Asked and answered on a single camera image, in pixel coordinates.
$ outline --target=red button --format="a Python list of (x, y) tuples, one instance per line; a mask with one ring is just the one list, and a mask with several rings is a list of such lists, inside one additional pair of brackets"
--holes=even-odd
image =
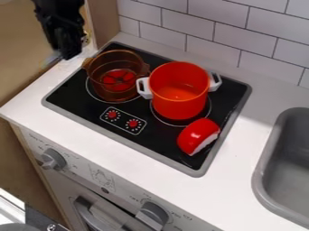
[(135, 128), (135, 127), (137, 127), (137, 126), (138, 126), (138, 122), (137, 122), (136, 120), (131, 120), (131, 121), (129, 122), (129, 127)]
[(108, 112), (108, 118), (114, 119), (116, 117), (117, 117), (117, 113), (116, 112)]

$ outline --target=red pot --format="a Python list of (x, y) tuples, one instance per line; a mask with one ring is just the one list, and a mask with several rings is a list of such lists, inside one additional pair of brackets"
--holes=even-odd
[(208, 91), (216, 90), (222, 83), (211, 81), (212, 75), (189, 62), (169, 62), (156, 68), (149, 78), (136, 81), (137, 92), (153, 99), (160, 115), (183, 120), (198, 115), (205, 107)]

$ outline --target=toy stove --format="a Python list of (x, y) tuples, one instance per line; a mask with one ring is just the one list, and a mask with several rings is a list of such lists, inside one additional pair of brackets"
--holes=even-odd
[[(119, 49), (140, 55), (150, 65), (151, 71), (171, 61), (115, 42), (100, 52)], [(173, 121), (160, 116), (153, 109), (151, 101), (140, 96), (124, 102), (104, 101), (95, 93), (84, 69), (79, 69), (62, 82), (42, 103), (49, 109), (178, 171), (200, 177), (211, 165), (251, 92), (247, 84), (221, 78), (222, 85), (217, 91), (208, 94), (207, 104), (200, 114), (184, 121)], [(194, 156), (188, 156), (178, 147), (177, 137), (186, 125), (202, 117), (208, 117), (220, 126), (220, 137)]]

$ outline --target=gray sink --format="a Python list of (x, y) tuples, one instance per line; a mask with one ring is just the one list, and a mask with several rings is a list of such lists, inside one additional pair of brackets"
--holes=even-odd
[(252, 189), (264, 207), (309, 228), (309, 108), (291, 108), (278, 117)]

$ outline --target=white tile backsplash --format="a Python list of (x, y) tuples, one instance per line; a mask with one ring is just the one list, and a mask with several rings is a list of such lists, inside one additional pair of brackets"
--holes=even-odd
[(155, 25), (161, 24), (159, 7), (141, 4), (131, 0), (117, 0), (118, 12), (122, 16), (137, 19)]
[(284, 12), (287, 0), (229, 0), (233, 3), (251, 5), (258, 8), (264, 8), (270, 11)]
[(189, 0), (189, 14), (245, 27), (248, 7), (221, 0)]
[(303, 68), (243, 51), (239, 67), (297, 85)]
[(174, 11), (187, 12), (187, 0), (138, 0), (139, 2), (161, 6)]
[(139, 36), (138, 21), (123, 16), (119, 16), (120, 30), (122, 32), (130, 33)]
[(309, 44), (309, 20), (252, 8), (248, 18), (248, 28)]
[(187, 51), (237, 67), (240, 50), (188, 36)]
[[(117, 0), (117, 4), (123, 32), (309, 85), (309, 0)], [(308, 70), (300, 80), (304, 68)]]
[(276, 38), (217, 23), (214, 41), (271, 57)]
[(304, 71), (304, 75), (302, 77), (302, 81), (300, 82), (300, 86), (309, 89), (309, 69)]
[(290, 0), (288, 4), (287, 14), (309, 18), (309, 1), (308, 0)]
[(275, 58), (309, 68), (309, 46), (279, 40), (276, 46)]
[(184, 51), (185, 35), (147, 23), (140, 23), (141, 37), (153, 42), (162, 43)]
[(214, 22), (188, 14), (163, 10), (163, 27), (211, 40)]

